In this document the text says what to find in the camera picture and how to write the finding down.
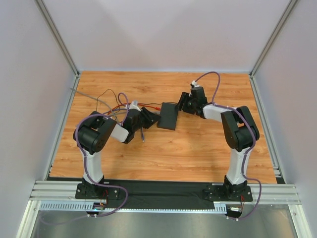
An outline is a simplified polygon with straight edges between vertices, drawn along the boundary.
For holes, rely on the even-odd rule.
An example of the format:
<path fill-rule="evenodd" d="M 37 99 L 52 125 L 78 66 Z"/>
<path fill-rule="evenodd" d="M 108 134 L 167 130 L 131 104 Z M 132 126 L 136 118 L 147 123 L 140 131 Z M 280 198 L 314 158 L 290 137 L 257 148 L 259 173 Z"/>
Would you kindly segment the black network switch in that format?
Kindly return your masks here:
<path fill-rule="evenodd" d="M 168 130 L 176 130 L 177 118 L 178 106 L 172 103 L 163 103 L 157 127 Z"/>

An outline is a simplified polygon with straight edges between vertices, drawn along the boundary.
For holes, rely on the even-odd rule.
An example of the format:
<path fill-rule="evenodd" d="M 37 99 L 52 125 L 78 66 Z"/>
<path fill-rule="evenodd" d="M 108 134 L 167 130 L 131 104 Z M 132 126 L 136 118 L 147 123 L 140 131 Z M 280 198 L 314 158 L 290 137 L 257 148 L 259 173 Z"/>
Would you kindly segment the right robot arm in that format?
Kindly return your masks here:
<path fill-rule="evenodd" d="M 183 92 L 177 105 L 180 111 L 222 123 L 225 141 L 231 152 L 229 169 L 218 193 L 232 199 L 247 192 L 245 171 L 250 154 L 260 137 L 249 108 L 209 103 L 201 86 L 191 88 L 190 93 Z"/>

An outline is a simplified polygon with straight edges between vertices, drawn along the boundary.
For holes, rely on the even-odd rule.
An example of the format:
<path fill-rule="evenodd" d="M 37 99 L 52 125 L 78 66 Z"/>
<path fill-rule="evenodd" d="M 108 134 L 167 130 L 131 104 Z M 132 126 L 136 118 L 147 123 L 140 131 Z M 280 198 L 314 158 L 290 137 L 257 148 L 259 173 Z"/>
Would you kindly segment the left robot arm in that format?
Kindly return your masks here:
<path fill-rule="evenodd" d="M 101 169 L 101 151 L 110 137 L 128 144 L 134 138 L 135 132 L 148 129 L 159 121 L 161 116 L 146 108 L 127 109 L 122 122 L 117 122 L 110 116 L 93 111 L 84 118 L 73 133 L 73 139 L 79 147 L 84 163 L 82 182 L 77 185 L 77 199 L 106 199 L 108 187 L 100 186 L 105 182 Z"/>

